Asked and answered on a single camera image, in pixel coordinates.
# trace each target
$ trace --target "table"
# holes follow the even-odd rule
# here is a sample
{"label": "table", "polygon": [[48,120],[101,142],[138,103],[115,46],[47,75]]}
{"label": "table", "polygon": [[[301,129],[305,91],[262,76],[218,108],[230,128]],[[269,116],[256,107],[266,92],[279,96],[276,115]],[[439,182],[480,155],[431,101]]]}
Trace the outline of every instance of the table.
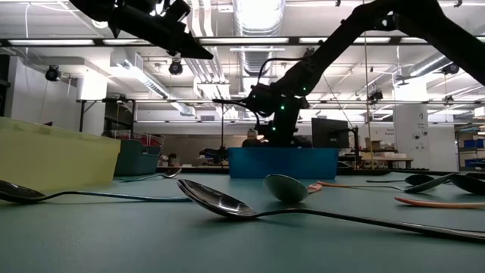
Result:
{"label": "table", "polygon": [[[362,161],[371,161],[371,158],[363,158]],[[393,163],[394,162],[405,162],[406,163],[406,168],[410,169],[411,168],[411,162],[415,160],[414,158],[387,158],[387,157],[377,157],[374,156],[374,161],[385,161],[387,162],[387,168],[388,169],[394,169]]]}
{"label": "table", "polygon": [[[380,178],[400,179],[392,173]],[[263,212],[285,207],[260,180],[222,174],[181,174]],[[365,184],[366,177],[338,177]],[[304,184],[314,181],[304,180]],[[177,196],[175,180],[118,184],[112,193]],[[485,230],[480,209],[445,210],[400,205],[394,196],[439,201],[483,201],[453,185],[428,194],[391,189],[324,188],[300,207]],[[276,215],[230,222],[198,205],[126,202],[63,196],[33,206],[0,203],[1,272],[485,272],[485,245],[313,215]]]}

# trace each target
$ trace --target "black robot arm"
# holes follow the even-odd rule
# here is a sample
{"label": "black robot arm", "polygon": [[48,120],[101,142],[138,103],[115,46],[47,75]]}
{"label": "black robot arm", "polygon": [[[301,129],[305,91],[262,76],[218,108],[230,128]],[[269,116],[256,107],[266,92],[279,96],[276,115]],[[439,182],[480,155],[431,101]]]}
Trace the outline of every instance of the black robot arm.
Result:
{"label": "black robot arm", "polygon": [[295,64],[277,82],[252,86],[249,96],[238,101],[251,111],[262,111],[266,116],[274,113],[272,122],[263,129],[271,146],[290,145],[299,110],[308,106],[304,97],[327,67],[369,30],[401,30],[425,39],[485,85],[485,46],[447,18],[437,0],[376,0],[355,8],[313,55]]}

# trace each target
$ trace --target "ceiling light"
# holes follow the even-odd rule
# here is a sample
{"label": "ceiling light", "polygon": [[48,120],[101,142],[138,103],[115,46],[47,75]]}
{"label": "ceiling light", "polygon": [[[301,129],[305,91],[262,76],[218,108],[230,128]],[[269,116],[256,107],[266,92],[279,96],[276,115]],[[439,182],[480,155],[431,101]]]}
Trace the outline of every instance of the ceiling light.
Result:
{"label": "ceiling light", "polygon": [[284,44],[288,43],[288,38],[282,37],[230,37],[230,38],[202,38],[199,42],[207,44]]}
{"label": "ceiling light", "polygon": [[231,52],[283,52],[282,48],[255,48],[255,47],[242,47],[242,48],[230,48]]}
{"label": "ceiling light", "polygon": [[93,46],[91,39],[12,39],[13,46]]}
{"label": "ceiling light", "polygon": [[401,38],[401,42],[403,43],[427,43],[425,39],[421,39],[421,38],[416,38],[416,37],[404,37],[404,38]]}
{"label": "ceiling light", "polygon": [[358,37],[355,39],[354,43],[364,43],[364,42],[375,42],[375,43],[386,43],[391,40],[390,37]]}
{"label": "ceiling light", "polygon": [[104,39],[103,43],[109,46],[150,45],[150,42],[144,39]]}
{"label": "ceiling light", "polygon": [[318,44],[319,41],[327,41],[327,37],[302,37],[299,39],[299,43],[314,43]]}

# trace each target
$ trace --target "blue bin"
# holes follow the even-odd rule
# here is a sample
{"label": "blue bin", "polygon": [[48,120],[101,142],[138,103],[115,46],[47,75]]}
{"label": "blue bin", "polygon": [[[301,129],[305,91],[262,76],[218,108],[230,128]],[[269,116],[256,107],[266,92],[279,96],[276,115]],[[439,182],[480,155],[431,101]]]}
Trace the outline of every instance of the blue bin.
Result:
{"label": "blue bin", "polygon": [[334,179],[338,149],[229,148],[231,178],[284,174],[296,179]]}
{"label": "blue bin", "polygon": [[483,148],[484,140],[465,140],[463,148]]}

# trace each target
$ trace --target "spoon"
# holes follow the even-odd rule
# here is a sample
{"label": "spoon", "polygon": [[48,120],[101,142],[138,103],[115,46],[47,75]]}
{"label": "spoon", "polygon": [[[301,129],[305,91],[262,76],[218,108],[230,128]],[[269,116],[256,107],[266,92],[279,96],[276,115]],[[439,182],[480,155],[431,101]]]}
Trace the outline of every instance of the spoon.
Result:
{"label": "spoon", "polygon": [[475,177],[456,174],[449,179],[455,186],[469,193],[485,195],[485,182]]}
{"label": "spoon", "polygon": [[344,188],[390,188],[390,189],[394,189],[394,190],[400,190],[404,193],[420,193],[420,192],[423,192],[425,190],[429,190],[431,188],[434,188],[434,187],[437,187],[445,182],[447,182],[447,180],[449,180],[452,176],[454,176],[456,174],[447,174],[445,176],[442,176],[442,177],[439,177],[437,179],[433,179],[431,181],[428,181],[424,184],[421,184],[421,185],[417,185],[417,186],[410,186],[410,187],[405,187],[405,188],[400,188],[400,187],[396,187],[396,186],[376,186],[376,185],[339,185],[339,184],[331,184],[331,183],[325,183],[325,182],[321,182],[321,181],[318,181],[317,183],[322,185],[322,186],[326,186],[326,187],[344,187]]}
{"label": "spoon", "polygon": [[407,184],[411,184],[413,186],[421,185],[426,182],[433,180],[429,175],[426,174],[413,174],[408,176],[404,180],[367,180],[369,183],[390,183],[390,182],[406,182]]}
{"label": "spoon", "polygon": [[413,206],[427,207],[427,208],[441,208],[441,209],[481,209],[485,208],[485,202],[430,202],[413,199],[406,199],[401,197],[394,197],[394,199]]}
{"label": "spoon", "polygon": [[245,203],[234,199],[224,193],[210,187],[201,185],[191,180],[180,179],[177,182],[179,188],[195,203],[209,211],[224,217],[239,220],[251,221],[258,217],[269,215],[280,215],[288,213],[302,213],[319,215],[328,218],[337,218],[346,221],[354,221],[364,224],[373,224],[386,228],[395,228],[404,231],[412,231],[421,234],[442,237],[453,240],[464,240],[476,243],[485,243],[485,232],[482,231],[463,231],[445,227],[434,227],[423,224],[410,224],[399,221],[381,220],[377,218],[357,217],[352,215],[342,215],[332,212],[316,211],[311,209],[281,209],[272,212],[257,213]]}
{"label": "spoon", "polygon": [[310,193],[321,189],[320,185],[311,185],[307,189],[300,181],[282,174],[270,174],[264,178],[263,183],[274,197],[285,203],[301,202]]}
{"label": "spoon", "polygon": [[138,181],[143,181],[143,180],[148,180],[152,179],[155,177],[163,177],[163,178],[174,178],[176,177],[180,172],[182,172],[182,168],[172,168],[164,173],[161,174],[152,174],[149,176],[141,176],[141,177],[122,177],[120,178],[124,182],[138,182]]}
{"label": "spoon", "polygon": [[147,202],[188,202],[185,196],[177,197],[148,197],[148,196],[132,196],[126,194],[113,194],[113,193],[90,193],[83,191],[65,191],[62,193],[52,194],[51,196],[46,196],[36,190],[29,189],[27,187],[22,187],[13,183],[8,183],[6,181],[0,180],[0,200],[16,202],[21,204],[33,204],[36,202],[45,201],[57,196],[64,194],[77,194],[86,196],[102,196],[102,197],[112,197],[121,199],[131,199]]}

